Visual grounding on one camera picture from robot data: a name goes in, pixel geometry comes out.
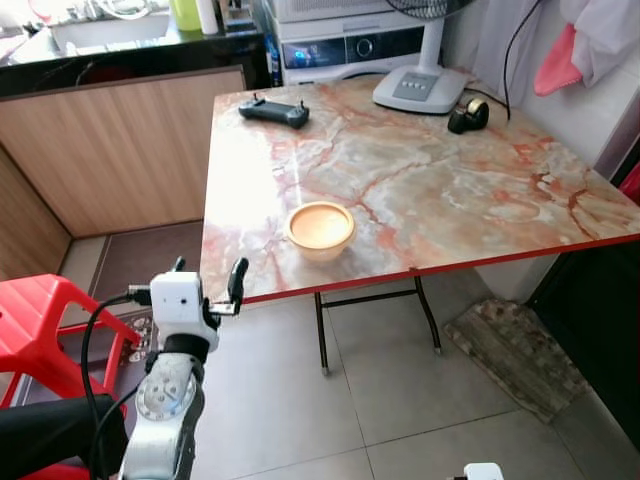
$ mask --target worn mat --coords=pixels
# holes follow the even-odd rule
[[[453,342],[544,423],[590,386],[535,312],[485,300],[444,327]]]
[[[186,260],[185,271],[200,270],[202,221],[110,235],[89,294],[103,301],[126,291],[132,284],[147,284],[169,270],[178,256]]]

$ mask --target electrical wire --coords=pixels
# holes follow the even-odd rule
[[[76,77],[76,87],[80,85],[80,82],[82,82],[82,79],[84,78],[84,76],[89,73],[89,70],[91,70],[94,67],[95,63],[93,60],[90,60],[89,63],[87,63],[85,65],[85,67],[82,69],[82,71],[78,74],[78,76]]]
[[[100,442],[100,436],[102,435],[102,432],[104,431],[107,425],[107,422],[109,421],[109,417],[113,415],[113,413],[116,412],[122,406],[123,403],[125,403],[133,395],[135,395],[135,393],[138,391],[138,387],[140,387],[140,384],[136,385],[129,393],[127,393],[125,396],[123,396],[117,402],[111,405],[111,407],[109,407],[109,410],[107,410],[107,412],[102,417],[102,420],[100,420],[100,423],[98,424],[98,428],[96,428],[96,431],[93,434],[93,441],[91,442],[91,450],[89,452],[88,467],[89,467],[89,477],[91,480],[97,480],[97,476],[95,472],[95,464],[96,464],[96,455],[99,450],[98,443]]]
[[[509,41],[509,45],[507,46],[507,51],[504,54],[504,67],[502,69],[502,83],[504,85],[504,99],[505,99],[506,108],[507,108],[507,121],[511,120],[511,102],[509,101],[509,87],[507,86],[507,66],[509,64],[509,53],[511,52],[511,47],[513,46],[513,42],[515,42],[516,37],[520,33],[520,30],[522,30],[522,28],[525,26],[529,18],[531,18],[531,15],[533,15],[533,12],[536,11],[536,8],[538,8],[538,6],[543,1],[544,0],[537,0],[536,3],[533,4],[529,12],[527,12],[525,17],[520,22],[520,25],[518,25],[518,28],[516,28],[516,31],[513,32],[513,35],[511,36],[511,40]]]
[[[62,65],[49,70],[42,78],[38,79],[38,81],[36,83],[33,84],[33,87],[31,87],[31,91],[35,92],[38,90],[38,88],[45,83],[47,80],[50,80],[53,76],[55,76],[57,73],[61,72],[62,70],[65,70],[67,67],[70,67],[71,65],[78,63],[80,61],[79,58],[74,58],[72,60],[69,60],[68,62],[63,63]]]
[[[102,302],[98,305],[98,308],[91,314],[89,318],[89,322],[87,322],[87,326],[84,331],[84,335],[82,336],[82,350],[80,352],[80,372],[82,374],[82,384],[84,386],[84,393],[87,397],[87,402],[89,403],[89,410],[91,411],[91,416],[93,418],[96,429],[100,424],[100,418],[98,417],[98,407],[96,405],[96,399],[93,395],[93,389],[91,388],[91,379],[89,377],[89,340],[91,339],[91,333],[93,332],[93,326],[98,320],[98,316],[102,311],[110,307],[112,305],[118,305],[121,303],[126,303],[130,300],[130,296],[128,294],[118,295],[117,297],[110,298]],[[105,468],[104,456],[102,455],[102,445],[99,442],[97,445],[98,453],[100,453],[100,460],[103,469]]]

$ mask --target wooden panel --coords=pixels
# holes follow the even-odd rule
[[[0,149],[0,281],[56,273],[71,237]]]
[[[0,140],[75,237],[202,218],[214,97],[240,70],[0,103]]]

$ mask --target pink cloth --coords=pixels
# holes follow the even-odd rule
[[[582,73],[571,63],[575,38],[573,25],[564,27],[533,81],[533,91],[539,97],[582,80]]]

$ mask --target power cord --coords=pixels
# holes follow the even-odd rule
[[[76,87],[80,86],[80,83],[82,82],[82,80],[84,79],[84,76],[89,73],[89,70],[91,70],[94,67],[95,63],[93,60],[90,60],[89,63],[87,63],[84,68],[82,69],[82,71],[78,74],[78,76],[76,77]]]
[[[130,300],[131,300],[130,295],[126,293],[124,295],[118,295],[117,297],[113,297],[113,298],[110,298],[109,300],[102,302],[100,305],[98,305],[98,308],[96,308],[95,311],[91,314],[91,317],[89,317],[89,322],[87,323],[87,327],[85,328],[84,335],[82,336],[82,350],[80,352],[80,371],[82,373],[82,384],[84,386],[84,394],[87,397],[87,401],[89,402],[89,410],[91,411],[91,417],[93,418],[93,422],[95,424],[96,429],[100,424],[100,418],[98,416],[98,407],[96,405],[96,399],[95,399],[95,396],[93,395],[93,389],[91,388],[91,380],[89,377],[89,360],[88,360],[89,340],[91,339],[93,326],[98,320],[98,316],[100,315],[100,313],[102,313],[102,311],[105,308],[110,307],[112,305],[127,303]],[[105,463],[104,463],[104,455],[103,455],[101,443],[98,443],[97,449],[100,453],[101,466],[104,469]],[[108,479],[109,476],[104,475],[104,473],[105,472],[103,471],[103,478]]]
[[[80,372],[82,374],[82,385],[84,386],[84,393],[87,397],[87,402],[89,403],[89,410],[91,411],[91,416],[93,417],[93,421],[96,427],[96,432],[98,428],[100,428],[100,418],[98,416],[98,407],[96,405],[96,399],[93,394],[93,388],[91,387],[91,380],[89,377],[89,341],[91,340],[91,334],[93,333],[93,327],[98,320],[98,317],[102,313],[102,311],[110,306],[119,305],[121,303],[127,303],[134,301],[140,305],[149,306],[151,305],[151,293],[150,289],[147,285],[133,285],[129,287],[127,293],[122,295],[118,295],[116,297],[110,298],[102,302],[98,305],[98,308],[91,314],[89,317],[89,321],[87,322],[87,327],[84,330],[84,335],[82,336],[82,349],[80,351]],[[100,455],[100,465],[103,469],[103,478],[108,479],[109,476],[104,471],[106,465],[104,462],[104,454],[102,451],[102,442],[98,438],[95,446],[92,446],[92,449],[95,448]],[[92,475],[91,479],[95,480],[95,473]]]
[[[509,41],[509,45],[507,46],[507,51],[504,54],[504,67],[502,69],[502,83],[504,85],[504,99],[505,99],[505,107],[507,109],[507,120],[511,120],[511,103],[509,102],[509,87],[507,86],[507,66],[509,64],[509,53],[511,52],[511,47],[513,46],[513,42],[516,40],[516,37],[520,33],[520,30],[525,26],[533,12],[535,12],[536,8],[543,2],[544,0],[537,0],[536,3],[533,4],[529,12],[525,15],[525,17],[516,28],[516,31],[511,36],[511,40]]]
[[[95,433],[93,434],[93,441],[91,442],[91,451],[89,452],[89,477],[91,480],[97,480],[96,472],[95,472],[95,464],[96,464],[96,455],[98,453],[98,444],[100,443],[100,437],[102,436],[102,432],[104,431],[107,422],[109,421],[109,417],[113,415],[127,400],[129,400],[133,395],[138,391],[138,387],[140,384],[136,385],[129,393],[120,398],[117,402],[115,402],[109,410],[104,414],[102,420],[98,424],[98,428],[96,428]]]
[[[70,67],[75,63],[78,63],[79,61],[80,61],[79,58],[74,58],[52,70],[49,70],[42,78],[38,79],[38,81],[33,84],[33,86],[31,87],[31,91],[36,92],[39,87],[41,87],[45,82],[47,82],[47,80],[50,80],[57,73],[61,72],[62,70],[65,70],[67,67]]]

